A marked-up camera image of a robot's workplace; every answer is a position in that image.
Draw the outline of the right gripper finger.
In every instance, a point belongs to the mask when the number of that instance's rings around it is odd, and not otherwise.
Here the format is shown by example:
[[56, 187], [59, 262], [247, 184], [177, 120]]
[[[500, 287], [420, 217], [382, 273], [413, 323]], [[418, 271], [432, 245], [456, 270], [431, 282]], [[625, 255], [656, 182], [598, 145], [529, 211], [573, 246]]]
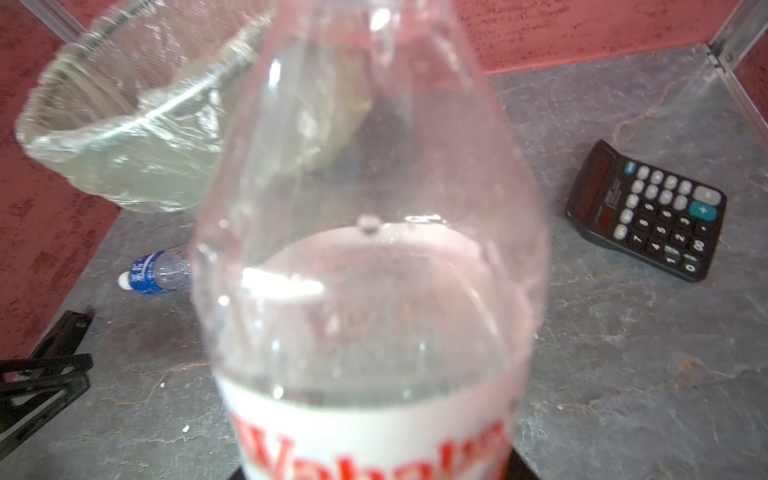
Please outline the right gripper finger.
[[512, 449], [506, 467], [506, 480], [540, 480], [516, 449]]

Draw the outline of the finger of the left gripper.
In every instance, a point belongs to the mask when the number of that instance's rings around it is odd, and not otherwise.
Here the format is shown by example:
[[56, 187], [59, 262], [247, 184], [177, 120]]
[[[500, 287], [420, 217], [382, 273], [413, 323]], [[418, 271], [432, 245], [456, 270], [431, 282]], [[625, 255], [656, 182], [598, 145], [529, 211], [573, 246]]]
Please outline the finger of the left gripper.
[[86, 375], [34, 380], [42, 386], [14, 387], [1, 394], [1, 460], [7, 458], [90, 387]]
[[86, 377], [90, 354], [1, 361], [2, 384], [64, 384]]

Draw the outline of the Wahaha red white bottle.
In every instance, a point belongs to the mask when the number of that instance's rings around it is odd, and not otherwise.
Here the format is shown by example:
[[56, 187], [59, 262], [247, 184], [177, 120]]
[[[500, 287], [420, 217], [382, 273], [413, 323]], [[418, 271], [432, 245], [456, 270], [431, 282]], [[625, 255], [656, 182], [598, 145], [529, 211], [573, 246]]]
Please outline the Wahaha red white bottle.
[[451, 2], [280, 2], [190, 257], [245, 478], [504, 477], [548, 223]]

